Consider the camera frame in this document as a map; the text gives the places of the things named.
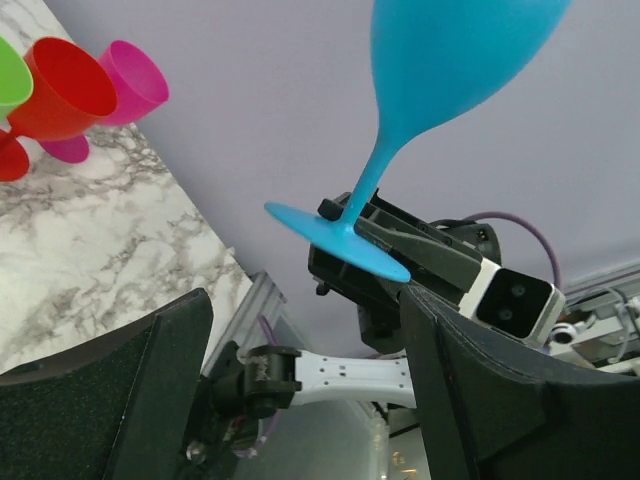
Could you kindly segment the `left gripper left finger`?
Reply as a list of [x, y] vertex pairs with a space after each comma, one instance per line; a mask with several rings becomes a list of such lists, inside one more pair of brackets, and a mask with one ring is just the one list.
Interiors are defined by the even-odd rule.
[[198, 288], [3, 373], [2, 478], [175, 478], [212, 323]]

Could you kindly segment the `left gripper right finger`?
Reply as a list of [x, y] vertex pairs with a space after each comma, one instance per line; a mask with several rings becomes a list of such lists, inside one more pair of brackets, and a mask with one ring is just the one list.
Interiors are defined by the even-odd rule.
[[420, 287], [399, 305], [433, 478], [638, 477], [637, 379], [530, 349]]

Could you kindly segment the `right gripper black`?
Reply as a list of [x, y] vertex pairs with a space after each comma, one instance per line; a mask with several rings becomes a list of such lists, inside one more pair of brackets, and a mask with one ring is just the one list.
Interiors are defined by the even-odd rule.
[[[338, 220], [351, 195], [344, 192], [323, 199], [317, 213], [326, 220]], [[355, 230], [405, 266], [413, 282], [453, 305], [471, 290], [483, 259], [500, 262], [500, 245], [491, 226], [472, 220], [428, 223], [377, 192], [359, 214]], [[318, 295], [334, 291], [356, 305], [363, 343], [381, 354], [404, 348], [400, 283], [378, 278], [315, 246], [309, 249], [308, 269], [318, 282]]]

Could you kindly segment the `blue wine glass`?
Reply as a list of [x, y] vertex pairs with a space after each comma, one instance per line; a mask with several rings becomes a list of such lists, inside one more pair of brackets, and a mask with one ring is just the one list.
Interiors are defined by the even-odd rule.
[[370, 28], [378, 109], [374, 148], [335, 221], [268, 202], [265, 210], [312, 245], [379, 277], [409, 271], [355, 232], [356, 221], [394, 156], [412, 139], [486, 101], [548, 40], [563, 0], [379, 0]]

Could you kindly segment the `pink wine glass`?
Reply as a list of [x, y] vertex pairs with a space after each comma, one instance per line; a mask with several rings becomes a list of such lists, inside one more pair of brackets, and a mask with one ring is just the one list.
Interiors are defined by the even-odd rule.
[[[97, 62], [110, 77], [117, 95], [117, 107], [109, 116], [99, 119], [99, 126], [123, 126], [140, 120], [166, 103], [170, 97], [167, 80], [153, 59], [138, 46], [125, 41], [112, 41], [98, 57]], [[64, 78], [56, 78], [61, 87], [82, 105], [103, 107], [104, 88], [98, 82], [94, 68], [83, 80], [81, 67], [73, 67]]]

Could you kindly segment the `red wine glass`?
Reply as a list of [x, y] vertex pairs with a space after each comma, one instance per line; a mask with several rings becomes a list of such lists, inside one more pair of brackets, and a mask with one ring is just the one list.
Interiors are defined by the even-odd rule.
[[31, 97], [8, 115], [1, 132], [1, 180], [26, 175], [30, 162], [20, 136], [36, 141], [74, 137], [111, 115], [117, 107], [113, 82], [98, 61], [74, 43], [38, 39], [24, 55], [32, 74]]

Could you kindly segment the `green wine glass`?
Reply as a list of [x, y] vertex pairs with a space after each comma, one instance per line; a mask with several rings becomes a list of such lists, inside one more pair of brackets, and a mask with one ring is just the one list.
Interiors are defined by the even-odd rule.
[[32, 96], [34, 80], [23, 57], [1, 38], [1, 117], [5, 118]]

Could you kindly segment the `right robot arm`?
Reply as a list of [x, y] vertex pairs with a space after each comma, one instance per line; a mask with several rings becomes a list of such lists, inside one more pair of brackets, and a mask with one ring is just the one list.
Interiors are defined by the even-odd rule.
[[403, 337], [399, 301], [379, 279], [317, 248], [309, 270], [319, 279], [317, 294], [335, 291], [355, 302], [361, 338], [380, 353], [378, 359], [326, 357], [277, 344], [265, 317], [259, 316], [267, 344], [251, 349], [244, 362], [239, 347], [228, 342], [209, 375], [200, 379], [189, 426], [211, 445], [222, 444], [240, 456], [250, 449], [244, 435], [262, 445], [259, 423], [274, 421], [291, 406], [356, 400], [413, 409], [416, 406]]

